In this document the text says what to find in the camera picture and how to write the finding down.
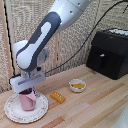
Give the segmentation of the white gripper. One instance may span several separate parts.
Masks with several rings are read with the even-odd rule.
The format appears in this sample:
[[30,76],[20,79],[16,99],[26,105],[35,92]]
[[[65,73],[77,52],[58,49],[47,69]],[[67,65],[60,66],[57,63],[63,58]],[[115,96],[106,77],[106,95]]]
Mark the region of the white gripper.
[[[12,89],[15,93],[20,93],[44,81],[45,81],[45,74],[43,71],[35,73],[30,78],[25,78],[22,75],[19,75],[19,76],[14,76],[9,80],[10,84],[12,85]],[[36,96],[36,87],[33,87],[33,91]]]

